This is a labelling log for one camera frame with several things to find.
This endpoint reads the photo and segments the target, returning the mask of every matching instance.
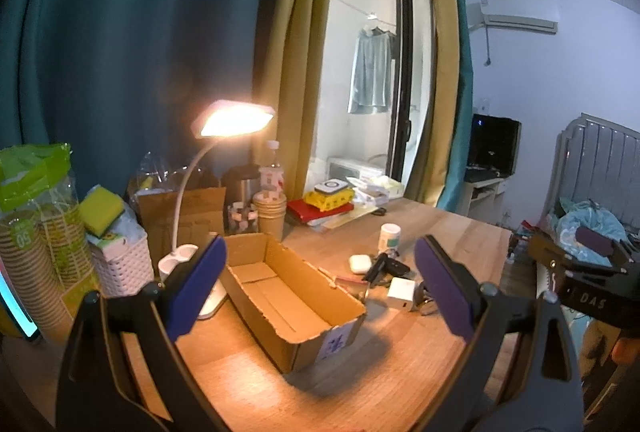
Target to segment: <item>red book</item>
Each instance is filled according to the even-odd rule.
[[[295,215],[300,222],[304,222],[306,224],[307,222],[314,221],[315,219],[321,219],[322,217],[351,211],[353,209],[353,205],[351,203],[347,203],[346,205],[330,209],[329,211],[320,211],[315,206],[308,205],[302,199],[297,199],[295,201],[289,201],[287,203],[287,209]]]

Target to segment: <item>clothesline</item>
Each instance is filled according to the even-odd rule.
[[[363,11],[362,9],[359,9],[356,6],[354,6],[352,4],[349,4],[348,2],[345,2],[344,0],[337,0],[337,1],[343,3],[347,7],[350,7],[354,11],[357,11],[357,12],[359,12],[359,13],[367,16],[367,17],[370,15],[370,13],[367,13],[366,11]],[[381,24],[385,24],[385,25],[388,25],[388,26],[391,26],[391,27],[395,27],[396,26],[395,24],[392,24],[390,22],[385,22],[384,20],[381,20],[380,18],[377,18],[376,21],[380,22]]]

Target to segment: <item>wooden tabletop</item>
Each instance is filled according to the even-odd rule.
[[[296,227],[283,243],[334,274],[348,258],[374,255],[380,225],[400,225],[401,259],[414,266],[415,240],[431,233],[478,281],[500,281],[509,232],[406,199],[384,217],[365,215],[320,236]],[[384,289],[367,301],[367,319],[348,348],[302,372],[281,375],[230,301],[198,322],[177,346],[215,409],[236,432],[404,431],[426,408],[463,349],[438,315],[401,313],[384,305]],[[167,417],[135,338],[128,348],[146,403]]]

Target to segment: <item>lamp head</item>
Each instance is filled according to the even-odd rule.
[[[231,137],[262,130],[275,115],[273,108],[244,101],[214,101],[191,124],[196,139]]]

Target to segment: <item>open cardboard box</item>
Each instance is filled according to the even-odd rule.
[[[178,223],[178,246],[195,244],[200,247],[208,241],[210,232],[225,234],[225,191],[224,188],[200,188],[184,192]],[[149,254],[156,272],[158,261],[171,252],[177,197],[176,192],[138,196],[140,219],[147,233]]]
[[[301,370],[351,345],[366,316],[363,304],[270,235],[225,241],[220,280],[280,372]]]

